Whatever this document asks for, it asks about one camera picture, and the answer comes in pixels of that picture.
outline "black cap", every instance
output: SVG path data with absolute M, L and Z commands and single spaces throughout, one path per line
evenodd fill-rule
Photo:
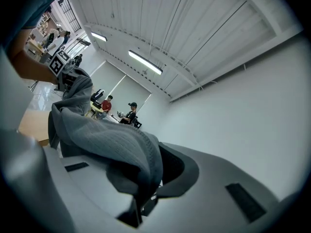
M 129 106 L 132 106 L 132 107 L 136 107 L 137 108 L 137 104 L 135 102 L 132 102 L 132 103 L 128 103 Z

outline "man in red shirt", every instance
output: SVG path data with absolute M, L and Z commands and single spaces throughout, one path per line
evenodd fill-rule
M 105 117 L 107 116 L 108 111 L 111 110 L 111 100 L 112 100 L 112 99 L 113 99 L 113 97 L 112 97 L 111 95 L 109 95 L 109 96 L 107 97 L 107 100 L 104 100 L 104 101 L 102 102 L 102 109 L 103 109 L 103 112 L 97 113 L 96 118 L 97 118 L 98 120 L 102 120 L 103 118 L 105 118 Z

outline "red shirt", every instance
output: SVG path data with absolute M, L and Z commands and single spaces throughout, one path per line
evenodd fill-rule
M 111 103 L 109 103 L 107 100 L 104 100 L 102 102 L 102 109 L 103 110 L 111 110 Z

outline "ceiling beam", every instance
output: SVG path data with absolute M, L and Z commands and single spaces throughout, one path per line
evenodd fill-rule
M 267 7 L 260 0 L 247 0 L 253 8 L 260 14 L 261 18 L 265 21 L 270 29 L 278 36 L 282 33 L 282 29 L 275 19 L 275 17 L 271 14 L 271 12 L 267 9 Z
M 120 60 L 117 60 L 116 58 L 110 56 L 109 54 L 105 53 L 102 49 L 99 50 L 104 56 L 105 59 L 113 64 L 117 69 L 124 72 L 126 75 L 128 75 L 131 79 L 135 80 L 137 83 L 139 83 L 141 86 L 143 86 L 146 90 L 159 94 L 163 99 L 169 100 L 171 97 L 161 91 L 159 88 L 157 88 L 154 84 L 152 84 L 150 81 L 142 77 L 140 74 L 135 72 L 133 69 L 129 68 L 126 64 L 121 62 Z
M 119 38 L 120 40 L 128 42 L 130 45 L 134 45 L 135 47 L 138 47 L 141 52 L 143 52 L 148 58 L 149 53 L 149 47 L 150 44 L 143 42 L 136 38 L 135 36 L 129 35 L 128 33 L 125 33 L 123 31 L 112 29 L 107 26 L 93 24 L 93 23 L 87 23 L 84 25 L 85 27 L 91 28 L 91 29 L 97 29 L 104 31 L 112 36 L 115 36 Z M 185 81 L 187 81 L 191 86 L 195 86 L 198 84 L 196 78 L 188 72 L 186 69 L 184 69 L 180 64 L 178 64 L 176 61 L 174 61 L 171 57 L 164 54 L 162 51 L 154 48 L 151 50 L 150 56 L 156 58 L 160 62 L 166 64 L 168 68 L 171 68 L 174 70 L 177 74 L 179 74 Z
M 232 71 L 233 69 L 243 65 L 244 63 L 254 59 L 255 57 L 263 54 L 264 52 L 276 47 L 277 45 L 281 44 L 282 42 L 292 38 L 296 34 L 300 33 L 303 30 L 301 25 L 294 25 L 290 29 L 283 32 L 281 35 L 274 37 L 273 39 L 269 40 L 268 42 L 258 46 L 257 48 L 247 52 L 246 54 L 242 55 L 241 57 L 237 58 L 236 60 L 226 64 L 223 67 L 220 67 L 217 71 L 215 71 L 213 74 L 209 75 L 206 79 L 200 82 L 201 85 L 205 85 L 211 81 L 213 81 L 216 78 L 219 78 L 220 76 L 224 75 L 227 72 Z M 173 97 L 170 102 L 188 94 L 191 91 L 194 91 L 195 89 L 198 89 L 199 86 L 196 85 L 194 87 L 191 87 L 190 89 L 183 91 Z

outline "black slot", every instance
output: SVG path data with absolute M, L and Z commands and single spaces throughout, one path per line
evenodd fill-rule
M 78 169 L 82 169 L 82 168 L 87 167 L 87 166 L 89 166 L 88 163 L 81 162 L 81 163 L 73 164 L 73 165 L 70 165 L 70 166 L 65 166 L 65 169 L 66 169 L 67 172 L 72 172 L 72 171 L 75 171 L 75 170 L 78 170 Z
M 250 223 L 266 213 L 261 205 L 239 183 L 227 185 L 226 189 Z

